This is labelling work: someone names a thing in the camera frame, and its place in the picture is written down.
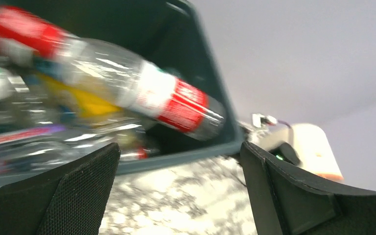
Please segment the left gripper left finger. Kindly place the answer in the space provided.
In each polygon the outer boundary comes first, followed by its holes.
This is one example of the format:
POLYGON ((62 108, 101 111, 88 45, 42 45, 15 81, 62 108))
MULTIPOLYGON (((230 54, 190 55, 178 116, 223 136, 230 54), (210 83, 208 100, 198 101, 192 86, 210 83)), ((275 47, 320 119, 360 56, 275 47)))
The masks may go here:
POLYGON ((120 148, 109 144, 78 160, 0 188, 0 235, 96 235, 116 175, 120 148))

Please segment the clear bottle red green label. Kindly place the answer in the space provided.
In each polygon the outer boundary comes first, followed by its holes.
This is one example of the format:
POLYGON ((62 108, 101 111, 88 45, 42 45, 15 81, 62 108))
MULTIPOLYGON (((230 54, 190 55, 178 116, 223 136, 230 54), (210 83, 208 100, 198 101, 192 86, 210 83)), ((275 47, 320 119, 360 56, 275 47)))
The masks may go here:
POLYGON ((0 53, 199 141, 217 136, 225 122, 224 107, 217 100, 140 55, 77 37, 5 4, 0 4, 0 53))

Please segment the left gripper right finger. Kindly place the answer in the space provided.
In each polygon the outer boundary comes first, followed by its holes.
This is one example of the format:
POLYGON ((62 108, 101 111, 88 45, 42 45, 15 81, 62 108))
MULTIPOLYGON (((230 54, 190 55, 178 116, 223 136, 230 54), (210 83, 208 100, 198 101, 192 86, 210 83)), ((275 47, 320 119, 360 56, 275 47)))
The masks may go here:
POLYGON ((253 143, 240 150, 260 235, 376 235, 376 191, 322 178, 253 143))

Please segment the yellow plastic bottle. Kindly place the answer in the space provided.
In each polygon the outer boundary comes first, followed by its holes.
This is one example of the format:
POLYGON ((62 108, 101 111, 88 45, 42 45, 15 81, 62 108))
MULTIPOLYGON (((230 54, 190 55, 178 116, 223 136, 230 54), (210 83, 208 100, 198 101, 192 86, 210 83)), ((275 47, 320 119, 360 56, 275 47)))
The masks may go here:
POLYGON ((50 76, 36 73, 41 83, 66 112, 73 113, 79 118, 91 118, 101 115, 110 115, 121 111, 114 106, 89 92, 67 86, 50 76))

